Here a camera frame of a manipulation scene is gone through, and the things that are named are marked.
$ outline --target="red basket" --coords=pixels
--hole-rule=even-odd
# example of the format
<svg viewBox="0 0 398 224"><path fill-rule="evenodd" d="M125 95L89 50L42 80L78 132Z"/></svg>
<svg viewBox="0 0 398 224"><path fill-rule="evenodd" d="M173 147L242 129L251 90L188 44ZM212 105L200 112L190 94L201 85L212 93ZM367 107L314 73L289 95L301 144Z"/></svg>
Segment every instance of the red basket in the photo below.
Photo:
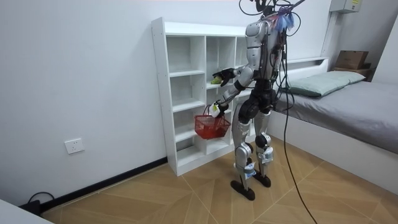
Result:
<svg viewBox="0 0 398 224"><path fill-rule="evenodd" d="M206 115L206 109L203 115L195 116L195 132L203 139L224 137L231 123L224 116L214 118L212 115Z"/></svg>

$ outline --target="white bookshelf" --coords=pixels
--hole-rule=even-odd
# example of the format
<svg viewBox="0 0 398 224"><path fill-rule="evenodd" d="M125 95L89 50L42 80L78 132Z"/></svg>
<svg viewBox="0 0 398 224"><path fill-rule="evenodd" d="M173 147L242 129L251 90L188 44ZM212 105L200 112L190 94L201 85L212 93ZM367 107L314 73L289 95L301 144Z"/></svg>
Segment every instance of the white bookshelf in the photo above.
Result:
<svg viewBox="0 0 398 224"><path fill-rule="evenodd" d="M177 175L234 149L231 128L223 138L204 140L195 132L194 117L234 82L212 85L212 74L247 64L244 32L245 27L152 21L167 159ZM229 122L236 105L250 92L243 91L230 103L225 113ZM251 125L247 141L254 138Z"/></svg>

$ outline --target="pillow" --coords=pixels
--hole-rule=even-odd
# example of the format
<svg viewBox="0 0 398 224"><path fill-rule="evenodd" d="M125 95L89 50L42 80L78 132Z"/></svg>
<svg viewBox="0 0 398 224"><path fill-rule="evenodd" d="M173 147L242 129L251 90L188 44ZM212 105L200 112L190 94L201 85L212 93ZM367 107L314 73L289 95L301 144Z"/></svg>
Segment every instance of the pillow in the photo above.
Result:
<svg viewBox="0 0 398 224"><path fill-rule="evenodd" d="M300 78L290 82L290 91L293 94L311 98L319 98L365 79L355 72L326 72L307 78Z"/></svg>

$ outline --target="black baseboard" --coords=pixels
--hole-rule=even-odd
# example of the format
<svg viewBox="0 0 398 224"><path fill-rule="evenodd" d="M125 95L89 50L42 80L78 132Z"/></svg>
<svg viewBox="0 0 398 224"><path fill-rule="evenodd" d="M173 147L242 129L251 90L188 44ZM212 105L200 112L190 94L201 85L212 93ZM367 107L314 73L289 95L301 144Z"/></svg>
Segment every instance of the black baseboard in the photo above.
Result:
<svg viewBox="0 0 398 224"><path fill-rule="evenodd" d="M167 162L167 157L161 158L161 159L158 159L158 160L156 160L154 162L150 162L150 163L148 163L146 165L137 167L135 169L132 169L132 170L127 171L127 172L124 172L122 174L119 174L117 176L111 177L109 179L103 180L101 182L98 182L96 184L90 185L90 186L85 187L83 189L74 191L72 193L66 194L66 195L61 196L61 197L58 197L58 198L56 198L54 200L51 200L51 201L48 201L48 202L44 202L43 204L40 205L40 211L41 211L41 213L43 213L43 212L45 212L47 210L50 210L53 207L62 205L63 203L70 202L70 201L75 200L77 198L80 198L80 197L82 197L84 195L88 195L90 193L93 193L93 192L95 192L97 190L101 190L101 189L103 189L105 187L108 187L110 185L116 184L116 183L118 183L118 182L120 182L122 180L126 180L126 179L128 179L130 177L133 177L133 176L137 175L137 174L140 174L142 172L145 172L147 170L150 170L150 169L153 169L153 168L155 168L157 166L165 164L166 162Z"/></svg>

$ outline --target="bed frame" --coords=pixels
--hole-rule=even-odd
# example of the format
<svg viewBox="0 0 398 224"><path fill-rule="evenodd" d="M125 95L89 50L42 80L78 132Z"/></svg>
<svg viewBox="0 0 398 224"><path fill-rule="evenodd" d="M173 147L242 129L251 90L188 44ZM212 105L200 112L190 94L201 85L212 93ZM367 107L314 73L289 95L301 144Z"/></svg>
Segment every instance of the bed frame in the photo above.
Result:
<svg viewBox="0 0 398 224"><path fill-rule="evenodd" d="M289 79L325 72L328 59L316 64L318 65L299 66L297 69L289 65L293 68L289 70ZM283 140L285 120L284 114L273 111L267 133ZM293 117L289 117L286 141L398 194L398 154Z"/></svg>

